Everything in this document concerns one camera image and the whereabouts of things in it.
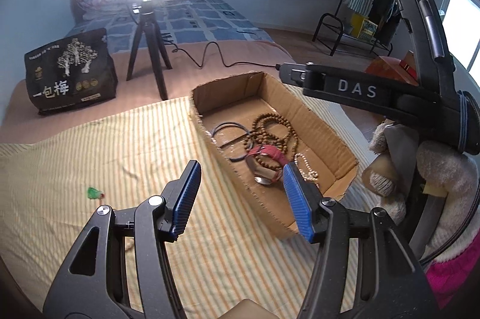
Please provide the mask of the right gloved hand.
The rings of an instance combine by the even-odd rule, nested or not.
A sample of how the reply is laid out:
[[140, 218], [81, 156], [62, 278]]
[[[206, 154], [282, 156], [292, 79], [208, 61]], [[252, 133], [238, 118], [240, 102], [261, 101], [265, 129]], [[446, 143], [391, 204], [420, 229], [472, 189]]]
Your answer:
[[[377, 126], [368, 148], [377, 155], [364, 170], [364, 186], [381, 198], [385, 209], [395, 224], [407, 217], [407, 195], [401, 189], [403, 178], [393, 158], [400, 157], [399, 151], [391, 151], [386, 134], [395, 125], [385, 120]], [[414, 155], [405, 157], [415, 162], [421, 176], [422, 192], [434, 199], [444, 201], [439, 220], [426, 240], [422, 257], [433, 255], [427, 261], [429, 268], [459, 265], [479, 259], [479, 210], [476, 209], [465, 230], [443, 252], [437, 251], [461, 228], [472, 209], [479, 188], [479, 170], [476, 162], [447, 146], [425, 141], [418, 146]]]

